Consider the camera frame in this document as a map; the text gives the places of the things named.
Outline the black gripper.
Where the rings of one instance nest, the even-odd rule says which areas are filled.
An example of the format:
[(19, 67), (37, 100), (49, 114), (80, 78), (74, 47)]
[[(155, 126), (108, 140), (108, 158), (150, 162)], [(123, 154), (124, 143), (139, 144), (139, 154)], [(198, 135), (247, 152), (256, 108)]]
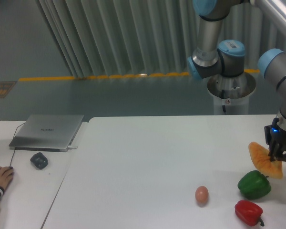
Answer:
[(264, 127), (266, 144), (270, 161), (286, 162), (286, 130), (279, 126), (279, 118), (273, 119), (271, 125)]

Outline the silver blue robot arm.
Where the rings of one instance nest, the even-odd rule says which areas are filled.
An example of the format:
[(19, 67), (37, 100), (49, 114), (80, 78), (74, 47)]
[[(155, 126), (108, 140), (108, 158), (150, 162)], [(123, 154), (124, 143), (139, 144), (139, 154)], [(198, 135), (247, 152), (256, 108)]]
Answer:
[[(200, 18), (198, 42), (187, 59), (190, 75), (208, 78), (207, 89), (219, 115), (247, 113), (249, 96), (256, 82), (244, 71), (245, 46), (237, 40), (219, 41), (223, 20), (240, 0), (195, 0), (193, 7)], [(258, 69), (282, 98), (282, 104), (265, 139), (271, 161), (286, 162), (286, 53), (280, 49), (266, 51), (258, 60)]]

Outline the person's hand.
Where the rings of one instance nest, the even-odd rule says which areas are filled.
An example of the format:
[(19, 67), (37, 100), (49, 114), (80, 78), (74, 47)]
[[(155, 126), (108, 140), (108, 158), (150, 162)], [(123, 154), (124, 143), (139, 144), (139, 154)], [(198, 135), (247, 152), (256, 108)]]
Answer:
[(0, 167), (0, 188), (5, 191), (14, 178), (13, 167)]

